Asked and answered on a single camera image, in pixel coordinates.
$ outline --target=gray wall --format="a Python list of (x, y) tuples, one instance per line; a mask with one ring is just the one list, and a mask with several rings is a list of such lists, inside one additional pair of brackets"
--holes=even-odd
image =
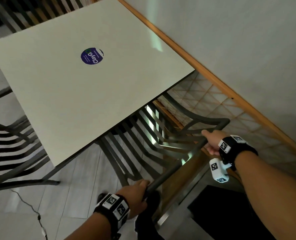
[(125, 0), (296, 141), (296, 0)]

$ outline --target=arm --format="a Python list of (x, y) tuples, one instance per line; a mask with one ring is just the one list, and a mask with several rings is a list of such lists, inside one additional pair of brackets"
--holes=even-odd
[[(117, 192), (126, 198), (130, 208), (130, 219), (139, 215), (147, 208), (147, 203), (142, 201), (148, 180), (139, 180), (134, 185), (125, 186)], [(84, 224), (75, 230), (65, 240), (109, 240), (111, 234), (110, 223), (105, 216), (94, 213)]]
[[(222, 131), (202, 134), (206, 149), (219, 155), (218, 143), (228, 136)], [(296, 181), (249, 151), (238, 154), (235, 166), (254, 211), (278, 240), (296, 239)]]

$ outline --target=hand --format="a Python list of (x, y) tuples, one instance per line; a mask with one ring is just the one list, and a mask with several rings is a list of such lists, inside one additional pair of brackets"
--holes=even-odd
[(147, 203), (146, 201), (142, 201), (142, 198), (149, 183), (148, 180), (142, 179), (137, 181), (134, 185), (123, 187), (116, 193), (126, 198), (130, 208), (129, 219), (139, 215), (147, 208)]
[(219, 142), (229, 136), (226, 132), (223, 132), (221, 130), (214, 130), (212, 133), (210, 133), (207, 130), (202, 130), (202, 135), (207, 138), (208, 143), (205, 145), (206, 150), (211, 155), (219, 156)]

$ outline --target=person's right forearm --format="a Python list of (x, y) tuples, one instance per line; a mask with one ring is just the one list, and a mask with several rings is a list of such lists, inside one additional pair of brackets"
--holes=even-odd
[(296, 239), (296, 180), (241, 152), (235, 165), (254, 211), (277, 240)]

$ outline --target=table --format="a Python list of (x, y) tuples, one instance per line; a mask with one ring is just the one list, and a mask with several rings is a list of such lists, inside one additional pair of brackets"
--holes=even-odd
[(117, 0), (0, 39), (0, 68), (54, 166), (194, 70)]

